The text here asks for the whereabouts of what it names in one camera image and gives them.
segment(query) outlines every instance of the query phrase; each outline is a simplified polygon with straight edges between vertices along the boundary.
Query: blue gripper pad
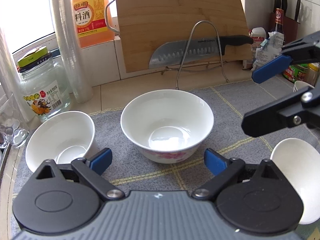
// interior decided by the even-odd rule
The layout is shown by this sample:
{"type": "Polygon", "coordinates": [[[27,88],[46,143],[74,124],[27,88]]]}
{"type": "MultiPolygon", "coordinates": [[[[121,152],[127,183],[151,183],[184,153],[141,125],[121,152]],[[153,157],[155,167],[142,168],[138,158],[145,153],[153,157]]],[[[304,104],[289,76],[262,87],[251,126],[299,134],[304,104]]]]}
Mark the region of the blue gripper pad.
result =
{"type": "Polygon", "coordinates": [[[292,62],[290,56],[279,55],[270,62],[263,65],[261,68],[254,70],[252,72],[252,80],[258,84],[265,82],[266,80],[272,78],[276,74],[279,74],[286,70],[292,62]]]}
{"type": "Polygon", "coordinates": [[[97,174],[102,175],[112,163],[112,151],[109,148],[104,148],[102,151],[89,158],[88,161],[90,162],[89,168],[97,174]]]}
{"type": "Polygon", "coordinates": [[[204,164],[214,176],[217,176],[228,167],[228,161],[228,159],[212,149],[206,149],[204,152],[204,164]]]}

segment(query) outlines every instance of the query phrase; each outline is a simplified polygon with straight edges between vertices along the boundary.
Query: metal screw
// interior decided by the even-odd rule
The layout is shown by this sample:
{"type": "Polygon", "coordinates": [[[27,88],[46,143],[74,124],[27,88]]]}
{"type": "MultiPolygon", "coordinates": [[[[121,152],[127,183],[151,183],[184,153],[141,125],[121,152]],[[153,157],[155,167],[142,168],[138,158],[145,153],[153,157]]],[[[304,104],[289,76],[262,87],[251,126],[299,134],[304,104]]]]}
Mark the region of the metal screw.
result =
{"type": "Polygon", "coordinates": [[[107,192],[107,196],[110,198],[120,198],[123,192],[119,189],[112,189],[107,192]]]}
{"type": "Polygon", "coordinates": [[[299,125],[301,123],[301,118],[300,116],[296,115],[294,118],[293,118],[293,123],[295,125],[299,125]]]}
{"type": "Polygon", "coordinates": [[[209,190],[205,188],[199,188],[195,190],[195,195],[197,197],[207,197],[209,195],[209,190]]]}
{"type": "Polygon", "coordinates": [[[313,97],[313,94],[311,92],[305,92],[302,96],[301,96],[301,101],[304,103],[309,102],[313,97]]]}

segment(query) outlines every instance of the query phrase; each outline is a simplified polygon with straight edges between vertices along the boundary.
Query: black knife handle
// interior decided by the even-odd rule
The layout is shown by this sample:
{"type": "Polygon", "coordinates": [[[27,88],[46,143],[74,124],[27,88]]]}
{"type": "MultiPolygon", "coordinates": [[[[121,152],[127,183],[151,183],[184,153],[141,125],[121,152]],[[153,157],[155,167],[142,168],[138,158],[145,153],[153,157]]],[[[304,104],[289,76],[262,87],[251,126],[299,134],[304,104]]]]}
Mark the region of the black knife handle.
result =
{"type": "Polygon", "coordinates": [[[275,0],[274,6],[273,6],[273,12],[276,13],[276,8],[281,8],[281,0],[275,0]]]}
{"type": "Polygon", "coordinates": [[[288,8],[288,0],[282,0],[281,2],[281,9],[283,10],[283,15],[287,13],[287,8],[288,8]]]}
{"type": "Polygon", "coordinates": [[[297,21],[299,17],[299,12],[300,12],[300,4],[301,0],[297,0],[297,5],[296,5],[296,13],[294,15],[294,20],[297,21]]]}
{"type": "Polygon", "coordinates": [[[244,44],[253,44],[253,38],[245,35],[233,35],[220,37],[221,53],[224,55],[226,45],[241,46],[244,44]]]}

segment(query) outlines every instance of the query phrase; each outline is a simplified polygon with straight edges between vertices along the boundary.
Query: white ceramic bowl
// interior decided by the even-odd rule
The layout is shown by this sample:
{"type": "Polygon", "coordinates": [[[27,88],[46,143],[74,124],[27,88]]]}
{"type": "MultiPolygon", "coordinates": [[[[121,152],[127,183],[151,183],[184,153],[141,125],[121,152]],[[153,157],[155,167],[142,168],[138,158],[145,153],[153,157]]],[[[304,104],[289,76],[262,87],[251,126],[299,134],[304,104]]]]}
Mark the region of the white ceramic bowl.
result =
{"type": "Polygon", "coordinates": [[[95,126],[90,116],[79,111],[57,114],[33,133],[26,149],[26,162],[35,172],[46,159],[71,163],[79,157],[90,157],[98,149],[94,140],[95,126]]]}
{"type": "Polygon", "coordinates": [[[310,84],[308,84],[307,82],[303,82],[303,81],[296,81],[294,83],[293,86],[293,92],[297,92],[299,89],[304,88],[304,87],[311,87],[311,88],[315,88],[314,86],[311,86],[310,84]]]}
{"type": "Polygon", "coordinates": [[[309,143],[288,138],[273,149],[271,160],[277,165],[302,199],[300,224],[320,218],[320,154],[309,143]]]}
{"type": "Polygon", "coordinates": [[[121,128],[147,158],[177,163],[189,158],[209,135],[213,113],[201,98],[181,90],[157,90],[132,100],[121,128]]]}

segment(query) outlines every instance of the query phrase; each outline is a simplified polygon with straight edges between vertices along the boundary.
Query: orange plastic jug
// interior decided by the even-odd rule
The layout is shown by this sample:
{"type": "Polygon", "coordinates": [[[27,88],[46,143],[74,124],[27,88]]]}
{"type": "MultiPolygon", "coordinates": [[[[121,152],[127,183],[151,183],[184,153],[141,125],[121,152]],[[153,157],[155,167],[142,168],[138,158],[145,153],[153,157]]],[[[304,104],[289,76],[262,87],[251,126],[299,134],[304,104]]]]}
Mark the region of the orange plastic jug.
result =
{"type": "MultiPolygon", "coordinates": [[[[108,0],[73,0],[76,28],[81,48],[111,41],[115,33],[108,29],[104,11],[108,0]]],[[[112,25],[110,9],[108,22],[112,25]]]]}

